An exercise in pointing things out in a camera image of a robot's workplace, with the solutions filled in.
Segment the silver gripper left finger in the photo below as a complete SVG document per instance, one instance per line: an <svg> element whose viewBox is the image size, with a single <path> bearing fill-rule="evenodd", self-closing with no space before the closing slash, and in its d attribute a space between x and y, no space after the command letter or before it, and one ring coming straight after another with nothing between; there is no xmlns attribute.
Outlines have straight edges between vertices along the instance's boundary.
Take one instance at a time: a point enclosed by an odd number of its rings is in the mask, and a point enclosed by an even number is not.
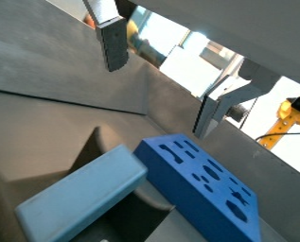
<svg viewBox="0 0 300 242"><path fill-rule="evenodd" d="M128 63L128 20L120 15L115 0L83 0L96 23L109 72Z"/></svg>

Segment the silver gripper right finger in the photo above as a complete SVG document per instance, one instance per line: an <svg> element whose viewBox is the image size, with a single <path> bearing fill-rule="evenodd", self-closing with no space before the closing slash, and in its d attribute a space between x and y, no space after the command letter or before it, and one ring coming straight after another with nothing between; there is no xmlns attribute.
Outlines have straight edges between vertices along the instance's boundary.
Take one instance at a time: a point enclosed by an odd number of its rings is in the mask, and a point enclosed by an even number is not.
<svg viewBox="0 0 300 242"><path fill-rule="evenodd" d="M231 77L226 76L204 95L194 127L194 134L199 139L203 139L218 127L230 109L266 95L282 77L251 59L243 60L239 76L248 81L243 87L231 88L222 94L220 86L231 80Z"/></svg>

